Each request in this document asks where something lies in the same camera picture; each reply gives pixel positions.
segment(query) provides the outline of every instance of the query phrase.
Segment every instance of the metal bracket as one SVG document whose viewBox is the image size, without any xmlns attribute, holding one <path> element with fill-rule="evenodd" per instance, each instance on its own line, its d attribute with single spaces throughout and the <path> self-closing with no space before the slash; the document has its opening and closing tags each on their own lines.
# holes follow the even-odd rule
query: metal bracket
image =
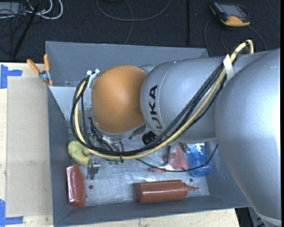
<svg viewBox="0 0 284 227">
<path fill-rule="evenodd" d="M 91 157 L 87 165 L 87 179 L 94 180 L 95 175 L 98 173 L 100 168 L 100 161 L 97 157 Z"/>
</svg>

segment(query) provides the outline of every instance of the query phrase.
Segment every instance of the electrical cord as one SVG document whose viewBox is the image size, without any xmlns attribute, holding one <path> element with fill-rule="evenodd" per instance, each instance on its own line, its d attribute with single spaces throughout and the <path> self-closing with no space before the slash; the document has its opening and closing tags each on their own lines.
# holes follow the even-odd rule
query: electrical cord
<svg viewBox="0 0 284 227">
<path fill-rule="evenodd" d="M 166 5 L 166 6 L 164 7 L 164 9 L 161 10 L 159 13 L 157 13 L 157 14 L 155 14 L 155 15 L 153 15 L 153 16 L 150 16 L 150 17 L 136 18 L 136 19 L 133 18 L 133 10 L 132 10 L 131 6 L 130 6 L 129 3 L 128 3 L 127 1 L 125 1 L 125 0 L 124 0 L 124 2 L 126 3 L 126 5 L 128 6 L 128 8 L 129 8 L 129 10 L 130 10 L 131 18 L 120 18 L 120 17 L 111 16 L 111 15 L 107 14 L 106 12 L 104 12 L 104 11 L 100 8 L 100 6 L 99 6 L 99 0 L 96 1 L 96 4 L 97 4 L 97 8 L 98 8 L 98 9 L 100 10 L 100 12 L 103 13 L 104 15 L 106 15 L 106 16 L 112 18 L 112 19 L 116 19 L 116 20 L 119 20 L 119 21 L 130 21 L 130 22 L 132 23 L 132 24 L 131 24 L 130 31 L 129 31 L 128 36 L 127 36 L 127 39 L 126 39 L 126 41 L 125 41 L 125 43 L 124 43 L 124 44 L 127 44 L 128 40 L 129 40 L 129 37 L 130 37 L 130 35 L 131 35 L 131 33 L 132 33 L 132 30 L 133 30 L 133 22 L 134 22 L 134 21 L 145 21 L 145 20 L 152 19 L 152 18 L 154 18 L 154 17 L 159 16 L 160 14 L 162 14 L 162 13 L 167 9 L 167 7 L 168 7 L 169 4 L 170 4 L 170 1 L 171 1 L 171 0 L 168 0 L 167 5 Z"/>
<path fill-rule="evenodd" d="M 131 151 L 126 151 L 123 152 L 123 156 L 130 156 L 130 155 L 135 155 L 140 152 L 144 152 L 146 150 L 150 150 L 157 146 L 157 143 L 160 142 L 163 137 L 167 136 L 167 133 L 177 124 L 179 123 L 179 120 L 182 118 L 182 116 L 185 114 L 185 112 L 190 108 L 191 112 L 195 108 L 195 106 L 200 102 L 201 98 L 205 95 L 205 93 L 208 91 L 208 89 L 212 86 L 214 81 L 217 79 L 218 75 L 220 74 L 222 70 L 222 64 L 220 67 L 218 67 L 211 75 L 210 77 L 205 81 L 205 83 L 201 86 L 201 88 L 198 90 L 198 92 L 194 95 L 194 97 L 190 100 L 190 102 L 186 105 L 186 107 L 182 110 L 182 112 L 174 119 L 174 121 L 167 127 L 164 132 L 162 132 L 159 136 L 157 136 L 152 142 L 148 143 L 146 146 L 138 149 L 138 150 L 131 150 Z"/>
<path fill-rule="evenodd" d="M 234 53 L 231 55 L 230 60 L 231 62 L 234 62 L 235 58 L 237 57 L 237 54 L 245 47 L 248 46 L 249 50 L 251 53 L 253 53 L 253 45 L 251 40 L 247 40 L 246 42 L 240 44 Z M 96 155 L 98 157 L 108 159 L 108 160 L 119 160 L 119 159 L 138 159 L 142 158 L 144 156 L 150 155 L 154 153 L 155 151 L 161 149 L 162 147 L 168 145 L 169 143 L 173 142 L 179 135 L 181 135 L 188 127 L 190 127 L 194 121 L 198 118 L 199 114 L 206 108 L 206 106 L 210 103 L 212 97 L 215 96 L 215 93 L 218 91 L 220 88 L 221 83 L 224 81 L 226 76 L 226 69 L 223 68 L 221 73 L 219 74 L 217 80 L 215 81 L 214 85 L 211 87 L 209 90 L 208 94 L 206 95 L 205 99 L 202 101 L 202 103 L 199 105 L 197 110 L 193 113 L 193 115 L 176 131 L 174 132 L 171 136 L 169 136 L 167 139 L 165 139 L 163 142 L 161 142 L 159 145 L 156 147 L 142 153 L 138 153 L 135 155 L 129 155 L 129 156 L 123 156 L 120 153 L 117 153 L 116 155 L 115 152 L 109 152 L 105 151 L 104 149 L 99 150 L 99 148 L 93 147 L 90 148 L 90 146 L 86 143 L 85 139 L 83 138 L 81 132 L 80 132 L 80 127 L 79 127 L 79 122 L 78 122 L 78 100 L 80 100 L 80 97 L 84 93 L 84 89 L 86 87 L 87 80 L 89 79 L 89 76 L 86 76 L 85 79 L 82 80 L 82 82 L 78 85 L 77 90 L 76 90 L 76 99 L 74 102 L 74 107 L 72 108 L 71 111 L 71 128 L 72 131 L 74 132 L 75 137 L 78 139 L 78 141 L 86 146 L 90 153 L 93 155 Z M 73 128 L 73 123 L 72 123 L 72 118 L 74 118 L 74 124 L 76 130 Z"/>
<path fill-rule="evenodd" d="M 145 20 L 148 20 L 148 19 L 152 19 L 152 18 L 154 18 L 154 17 L 157 17 L 157 16 L 159 16 L 161 13 L 163 13 L 163 12 L 168 8 L 168 6 L 169 6 L 169 4 L 170 4 L 170 1 L 171 1 L 171 0 L 168 0 L 167 5 L 165 6 L 165 8 L 164 8 L 163 10 L 161 10 L 159 13 L 157 13 L 157 14 L 155 14 L 155 15 L 153 15 L 153 16 L 150 16 L 150 17 L 135 18 L 135 19 L 132 19 L 132 18 L 114 17 L 114 16 L 111 16 L 111 15 L 107 14 L 106 12 L 104 12 L 104 11 L 100 8 L 100 6 L 99 6 L 99 0 L 97 0 L 97 7 L 98 7 L 98 9 L 99 9 L 104 15 L 106 15 L 106 16 L 108 16 L 108 17 L 110 17 L 110 18 L 116 19 L 116 20 L 120 20 L 120 21 L 145 21 Z"/>
<path fill-rule="evenodd" d="M 28 5 L 29 5 L 30 9 L 31 9 L 31 10 L 34 10 L 34 7 L 33 7 L 32 4 L 30 3 L 30 1 L 29 1 L 29 0 L 26 0 L 26 1 L 27 1 Z M 57 15 L 57 16 L 55 16 L 55 17 L 52 17 L 52 16 L 50 16 L 50 17 L 49 17 L 49 16 L 45 16 L 45 14 L 51 12 L 52 9 L 53 9 L 53 1 L 52 1 L 52 0 L 49 0 L 49 2 L 50 2 L 50 7 L 49 7 L 48 10 L 39 11 L 39 12 L 36 13 L 36 15 L 37 15 L 37 16 L 40 16 L 41 18 L 45 18 L 45 19 L 49 19 L 49 20 L 54 20 L 54 19 L 60 18 L 60 17 L 63 15 L 63 3 L 62 3 L 61 0 L 57 0 L 57 1 L 59 2 L 59 5 L 60 5 L 60 13 L 59 13 L 59 15 Z"/>
<path fill-rule="evenodd" d="M 200 166 L 196 166 L 196 167 L 193 167 L 193 168 L 190 168 L 190 169 L 187 169 L 187 170 L 185 170 L 185 169 L 183 169 L 183 168 L 182 168 L 182 170 L 177 170 L 177 171 L 167 170 L 167 169 L 165 169 L 165 168 L 162 168 L 162 167 L 159 167 L 159 166 L 154 166 L 154 165 L 152 165 L 152 164 L 149 164 L 149 163 L 147 163 L 147 162 L 145 162 L 145 161 L 142 161 L 141 159 L 136 159 L 136 160 L 142 162 L 142 163 L 145 164 L 145 165 L 148 165 L 148 166 L 150 166 L 150 167 L 153 167 L 153 168 L 156 168 L 156 169 L 160 169 L 160 170 L 163 170 L 163 171 L 166 171 L 166 172 L 189 172 L 189 171 L 192 171 L 192 170 L 201 168 L 201 167 L 205 166 L 206 164 L 208 164 L 208 163 L 211 161 L 211 159 L 213 158 L 213 155 L 214 155 L 214 153 L 215 153 L 215 151 L 216 151 L 217 148 L 218 148 L 218 144 L 216 144 L 216 146 L 215 146 L 214 149 L 213 149 L 213 152 L 211 153 L 211 155 L 209 156 L 208 160 L 207 160 L 205 163 L 201 164 Z"/>
<path fill-rule="evenodd" d="M 249 12 L 248 12 L 248 10 L 247 10 L 246 7 L 244 7 L 243 5 L 240 5 L 240 4 L 237 4 L 237 5 L 240 6 L 240 7 L 243 7 L 243 8 L 245 9 L 246 13 L 247 13 L 247 16 L 249 16 Z M 204 39 L 205 39 L 206 48 L 207 48 L 207 51 L 208 51 L 208 54 L 209 54 L 210 57 L 212 56 L 212 54 L 211 54 L 210 51 L 209 51 L 209 46 L 208 46 L 207 37 L 206 37 L 206 29 L 207 29 L 207 27 L 208 27 L 208 24 L 209 24 L 213 19 L 214 19 L 214 18 L 211 18 L 211 19 L 206 23 L 206 25 L 205 25 L 205 27 L 204 27 Z M 259 37 L 259 39 L 261 40 L 261 42 L 262 42 L 263 45 L 264 45 L 265 51 L 267 51 L 267 45 L 266 45 L 264 39 L 262 38 L 262 36 L 261 36 L 253 27 L 251 27 L 250 25 L 248 25 L 247 27 L 248 27 L 249 29 L 251 29 L 251 30 Z M 226 46 L 225 46 L 225 43 L 224 43 L 224 41 L 223 41 L 223 38 L 222 38 L 222 37 L 223 37 L 223 33 L 224 33 L 225 30 L 226 30 L 226 29 L 223 29 L 223 30 L 221 31 L 220 39 L 221 39 L 221 43 L 222 43 L 223 48 L 225 49 L 225 51 L 226 51 L 227 53 L 229 53 L 228 49 L 227 49 Z"/>
</svg>

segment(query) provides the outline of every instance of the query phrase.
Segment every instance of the red squeeze bottle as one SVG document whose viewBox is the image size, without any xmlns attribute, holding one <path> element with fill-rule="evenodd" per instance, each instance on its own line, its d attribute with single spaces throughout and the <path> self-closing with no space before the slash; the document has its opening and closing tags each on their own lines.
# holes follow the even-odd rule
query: red squeeze bottle
<svg viewBox="0 0 284 227">
<path fill-rule="evenodd" d="M 181 180 L 145 182 L 136 184 L 136 198 L 139 203 L 175 201 L 183 199 L 189 190 L 197 187 L 189 186 Z"/>
<path fill-rule="evenodd" d="M 77 165 L 66 168 L 68 202 L 73 207 L 85 207 L 85 186 L 83 176 Z"/>
</svg>

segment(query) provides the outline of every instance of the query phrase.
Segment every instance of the cable tie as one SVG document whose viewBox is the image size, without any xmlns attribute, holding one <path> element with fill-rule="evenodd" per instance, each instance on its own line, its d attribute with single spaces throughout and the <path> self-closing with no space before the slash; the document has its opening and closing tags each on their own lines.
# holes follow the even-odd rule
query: cable tie
<svg viewBox="0 0 284 227">
<path fill-rule="evenodd" d="M 232 67 L 232 63 L 231 63 L 231 59 L 229 57 L 229 55 L 227 54 L 227 56 L 225 57 L 225 59 L 223 60 L 223 65 L 226 69 L 226 78 L 227 78 L 227 81 L 229 81 L 233 75 L 234 75 L 234 72 L 233 72 L 233 67 Z"/>
</svg>

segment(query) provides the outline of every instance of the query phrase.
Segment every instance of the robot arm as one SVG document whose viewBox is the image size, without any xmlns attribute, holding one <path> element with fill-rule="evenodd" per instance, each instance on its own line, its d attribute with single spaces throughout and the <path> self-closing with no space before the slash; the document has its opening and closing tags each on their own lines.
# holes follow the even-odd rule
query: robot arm
<svg viewBox="0 0 284 227">
<path fill-rule="evenodd" d="M 237 58 L 246 46 L 251 53 Z M 111 160 L 140 158 L 173 141 L 217 140 L 253 209 L 265 223 L 280 226 L 280 50 L 253 53 L 252 43 L 243 43 L 230 57 L 231 79 L 223 60 L 171 61 L 150 71 L 132 66 L 107 70 L 92 89 L 94 133 L 115 142 L 147 127 L 154 140 L 137 150 L 108 152 L 90 147 L 80 136 L 78 119 L 75 134 L 91 154 Z M 78 87 L 77 102 L 87 81 Z"/>
</svg>

